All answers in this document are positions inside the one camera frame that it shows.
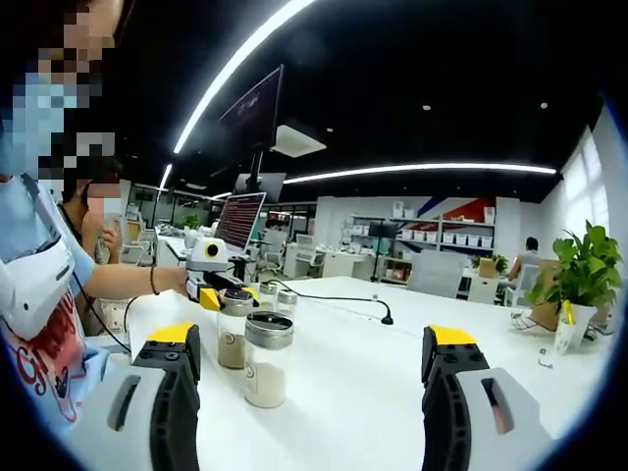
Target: spice jar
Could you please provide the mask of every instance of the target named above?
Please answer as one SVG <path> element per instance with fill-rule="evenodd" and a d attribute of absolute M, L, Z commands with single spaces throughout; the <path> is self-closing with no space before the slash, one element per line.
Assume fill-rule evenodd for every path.
<path fill-rule="evenodd" d="M 259 286 L 259 309 L 260 311 L 275 311 L 277 304 L 277 285 L 272 283 L 262 283 Z"/>
<path fill-rule="evenodd" d="M 277 293 L 277 312 L 294 319 L 294 309 L 296 308 L 296 294 L 287 289 L 282 289 Z"/>
<path fill-rule="evenodd" d="M 294 328 L 292 320 L 270 311 L 246 318 L 244 397 L 257 407 L 277 407 L 286 400 L 286 367 Z"/>
<path fill-rule="evenodd" d="M 253 295 L 242 289 L 227 289 L 225 307 L 218 313 L 218 363 L 226 368 L 244 368 L 246 316 L 253 310 Z"/>

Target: office chair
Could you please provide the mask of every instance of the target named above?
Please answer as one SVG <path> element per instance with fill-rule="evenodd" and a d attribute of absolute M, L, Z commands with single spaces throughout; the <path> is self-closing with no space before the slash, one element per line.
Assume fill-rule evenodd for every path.
<path fill-rule="evenodd" d="M 526 301 L 526 292 L 534 287 L 540 272 L 541 268 L 539 268 L 539 265 L 523 265 L 516 287 L 506 288 L 505 305 L 510 307 L 530 307 L 530 304 Z"/>
<path fill-rule="evenodd" d="M 497 278 L 473 277 L 467 300 L 493 305 L 495 304 L 498 286 L 499 280 Z"/>
<path fill-rule="evenodd" d="M 455 299 L 466 258 L 459 253 L 423 250 L 414 256 L 407 288 Z"/>

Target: white powder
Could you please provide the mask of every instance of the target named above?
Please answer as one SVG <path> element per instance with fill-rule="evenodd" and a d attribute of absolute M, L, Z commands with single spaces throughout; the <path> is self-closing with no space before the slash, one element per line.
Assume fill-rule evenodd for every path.
<path fill-rule="evenodd" d="M 218 338 L 218 363 L 226 368 L 244 368 L 244 336 L 223 332 Z"/>
<path fill-rule="evenodd" d="M 246 363 L 244 396 L 257 407 L 277 407 L 286 400 L 286 374 L 270 363 Z"/>

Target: led light strip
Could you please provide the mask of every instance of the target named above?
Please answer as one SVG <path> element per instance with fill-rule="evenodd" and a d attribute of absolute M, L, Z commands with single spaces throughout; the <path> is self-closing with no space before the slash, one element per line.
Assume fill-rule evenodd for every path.
<path fill-rule="evenodd" d="M 183 132 L 179 137 L 179 141 L 175 146 L 175 153 L 181 152 L 181 149 L 185 145 L 187 138 L 191 134 L 194 126 L 198 123 L 198 120 L 205 112 L 205 109 L 211 101 L 216 97 L 221 88 L 225 85 L 227 80 L 234 74 L 237 68 L 250 56 L 255 49 L 257 49 L 273 32 L 279 29 L 285 22 L 287 22 L 294 15 L 299 13 L 305 7 L 314 3 L 316 0 L 290 0 L 284 7 L 282 7 L 275 15 L 268 19 L 268 21 L 258 28 L 236 51 L 234 56 L 229 60 L 227 65 L 220 71 L 220 73 L 214 78 L 214 81 L 209 85 L 207 91 L 196 105 L 196 109 L 190 116 Z"/>
<path fill-rule="evenodd" d="M 497 170 L 502 172 L 527 172 L 533 174 L 554 175 L 556 170 L 545 167 L 533 167 L 529 165 L 513 164 L 473 164 L 473 163 L 445 163 L 445 164 L 411 164 L 393 165 L 389 167 L 373 167 L 370 169 L 344 170 L 341 172 L 331 172 L 328 174 L 310 175 L 287 179 L 284 184 L 315 182 L 317 180 L 338 179 L 340 177 L 350 177 L 354 175 L 383 174 L 387 172 L 411 172 L 417 170 Z"/>
<path fill-rule="evenodd" d="M 161 184 L 159 185 L 159 191 L 163 191 L 164 187 L 166 186 L 166 181 L 168 180 L 168 175 L 170 175 L 170 172 L 173 170 L 173 164 L 168 164 L 168 167 L 166 167 L 166 172 L 164 172 L 164 177 L 162 177 L 161 179 Z"/>

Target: white device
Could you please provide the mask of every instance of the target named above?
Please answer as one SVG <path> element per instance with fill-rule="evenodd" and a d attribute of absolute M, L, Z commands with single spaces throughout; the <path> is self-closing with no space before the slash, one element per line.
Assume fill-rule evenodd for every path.
<path fill-rule="evenodd" d="M 41 199 L 39 186 L 26 174 L 22 180 L 50 239 L 34 253 L 6 264 L 0 260 L 0 316 L 18 337 L 31 340 L 46 326 L 68 291 L 75 261 L 63 228 Z"/>

